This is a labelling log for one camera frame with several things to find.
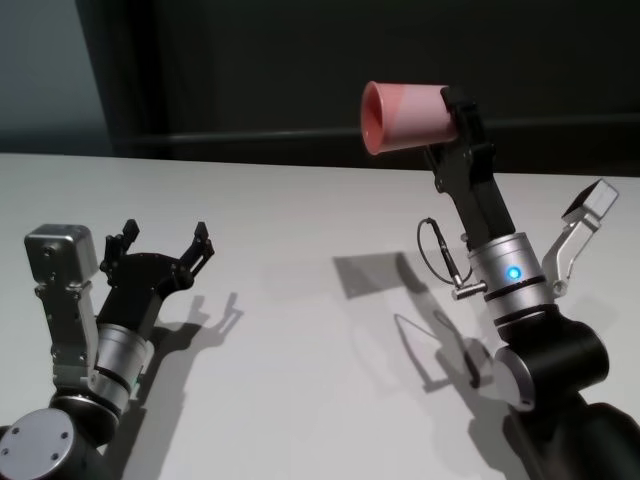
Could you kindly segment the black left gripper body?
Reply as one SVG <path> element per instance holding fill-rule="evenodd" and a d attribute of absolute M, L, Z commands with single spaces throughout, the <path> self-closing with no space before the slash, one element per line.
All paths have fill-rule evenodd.
<path fill-rule="evenodd" d="M 193 274 L 178 259 L 138 253 L 103 260 L 100 270 L 111 287 L 99 313 L 100 325 L 153 328 L 163 302 L 193 286 Z"/>

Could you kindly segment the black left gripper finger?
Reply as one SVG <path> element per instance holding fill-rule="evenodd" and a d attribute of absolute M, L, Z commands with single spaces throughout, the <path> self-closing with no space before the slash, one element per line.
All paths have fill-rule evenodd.
<path fill-rule="evenodd" d="M 206 224 L 200 221 L 196 225 L 191 245 L 172 266 L 173 280 L 193 281 L 212 256 L 212 240 Z"/>
<path fill-rule="evenodd" d="M 127 254 L 139 233 L 140 229 L 136 220 L 128 219 L 119 234 L 106 237 L 104 257 L 99 269 L 106 275 L 109 286 L 113 285 L 114 275 L 120 259 Z"/>

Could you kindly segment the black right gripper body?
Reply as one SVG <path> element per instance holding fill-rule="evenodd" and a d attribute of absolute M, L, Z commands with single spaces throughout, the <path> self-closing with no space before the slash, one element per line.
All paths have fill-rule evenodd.
<path fill-rule="evenodd" d="M 466 233 L 468 248 L 515 233 L 515 226 L 494 179 L 493 144 L 437 148 L 437 189 L 448 194 Z"/>

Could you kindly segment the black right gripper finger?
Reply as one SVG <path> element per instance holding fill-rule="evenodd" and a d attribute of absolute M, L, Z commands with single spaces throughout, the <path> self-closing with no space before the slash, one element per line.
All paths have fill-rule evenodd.
<path fill-rule="evenodd" d="M 442 162 L 444 159 L 444 146 L 442 144 L 434 144 L 425 148 L 424 156 L 426 162 L 434 174 L 435 188 L 439 193 L 444 192 L 443 178 L 441 174 Z"/>
<path fill-rule="evenodd" d="M 494 153 L 495 145 L 486 132 L 474 98 L 456 86 L 443 87 L 441 97 L 455 127 L 456 138 L 451 145 Z"/>

